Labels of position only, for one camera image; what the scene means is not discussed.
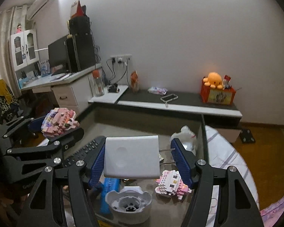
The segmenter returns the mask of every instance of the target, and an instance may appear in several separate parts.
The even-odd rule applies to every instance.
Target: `yellow cloth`
[[[0,96],[4,96],[8,104],[10,104],[13,99],[3,79],[0,79]]]

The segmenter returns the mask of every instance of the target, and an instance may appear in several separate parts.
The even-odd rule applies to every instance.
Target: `white tablecloth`
[[[226,169],[228,166],[235,166],[244,178],[255,202],[259,208],[259,196],[254,179],[251,175],[242,156],[234,147],[210,126],[205,126],[208,143],[209,164],[212,167]],[[217,199],[219,195],[219,186],[214,186],[211,199],[211,209],[209,211],[206,227],[214,226],[214,220],[217,211]]]

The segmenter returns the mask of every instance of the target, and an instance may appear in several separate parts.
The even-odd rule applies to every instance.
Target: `gray wall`
[[[39,12],[39,48],[67,34],[74,1]],[[129,69],[143,88],[199,92],[202,77],[217,71],[242,87],[234,102],[243,121],[284,124],[284,13],[275,0],[80,1],[107,75],[106,59],[116,54],[133,55]]]

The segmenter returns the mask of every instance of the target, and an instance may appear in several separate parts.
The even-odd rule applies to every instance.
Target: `orange octopus plush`
[[[223,89],[222,78],[216,72],[210,72],[208,77],[203,79],[203,82],[205,86],[210,86],[213,89]]]

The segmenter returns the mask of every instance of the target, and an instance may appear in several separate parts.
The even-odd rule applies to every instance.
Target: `air conditioner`
[[[32,20],[35,15],[42,9],[45,4],[51,2],[53,0],[35,0],[34,3],[27,10],[26,18],[28,20]]]

